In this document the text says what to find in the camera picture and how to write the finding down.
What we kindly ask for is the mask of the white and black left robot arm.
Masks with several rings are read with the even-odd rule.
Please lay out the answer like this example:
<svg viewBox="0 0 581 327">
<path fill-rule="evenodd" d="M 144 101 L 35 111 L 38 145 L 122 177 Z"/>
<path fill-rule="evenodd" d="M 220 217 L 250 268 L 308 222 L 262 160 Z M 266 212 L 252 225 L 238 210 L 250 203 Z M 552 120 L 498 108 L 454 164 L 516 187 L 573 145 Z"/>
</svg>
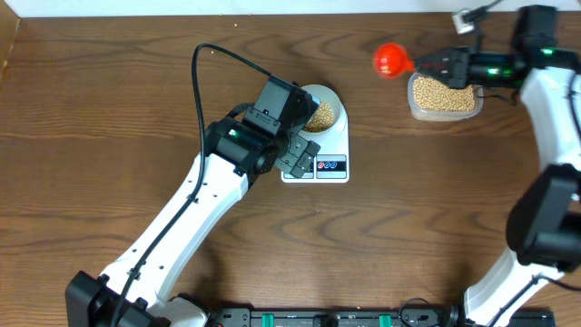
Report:
<svg viewBox="0 0 581 327">
<path fill-rule="evenodd" d="M 300 125 L 226 116 L 210 124 L 181 186 L 116 261 L 94 278 L 79 272 L 65 289 L 71 326 L 203 326 L 204 309 L 172 289 L 214 225 L 276 167 L 301 177 L 320 146 Z"/>
</svg>

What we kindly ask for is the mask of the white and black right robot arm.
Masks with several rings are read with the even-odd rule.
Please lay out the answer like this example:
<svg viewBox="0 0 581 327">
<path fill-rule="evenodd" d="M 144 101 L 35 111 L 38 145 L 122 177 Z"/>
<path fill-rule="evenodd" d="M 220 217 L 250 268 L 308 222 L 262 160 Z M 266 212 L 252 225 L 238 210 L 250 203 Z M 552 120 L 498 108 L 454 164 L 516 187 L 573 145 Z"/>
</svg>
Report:
<svg viewBox="0 0 581 327">
<path fill-rule="evenodd" d="M 487 274 L 463 293 L 455 326 L 507 326 L 545 285 L 580 265 L 580 59 L 556 44 L 557 10 L 528 5 L 517 11 L 507 53 L 479 44 L 449 47 L 417 58 L 415 71 L 453 89 L 510 88 L 533 125 L 540 174 L 507 219 L 507 247 Z"/>
</svg>

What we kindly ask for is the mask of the red plastic scoop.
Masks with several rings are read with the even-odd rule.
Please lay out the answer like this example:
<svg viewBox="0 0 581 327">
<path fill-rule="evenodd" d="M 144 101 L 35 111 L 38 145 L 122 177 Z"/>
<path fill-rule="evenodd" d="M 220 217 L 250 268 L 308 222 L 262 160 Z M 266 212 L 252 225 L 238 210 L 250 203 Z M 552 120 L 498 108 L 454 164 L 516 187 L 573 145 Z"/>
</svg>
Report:
<svg viewBox="0 0 581 327">
<path fill-rule="evenodd" d="M 408 51 L 397 43 L 386 43 L 376 49 L 373 55 L 373 66 L 383 78 L 393 79 L 414 72 L 415 65 Z"/>
</svg>

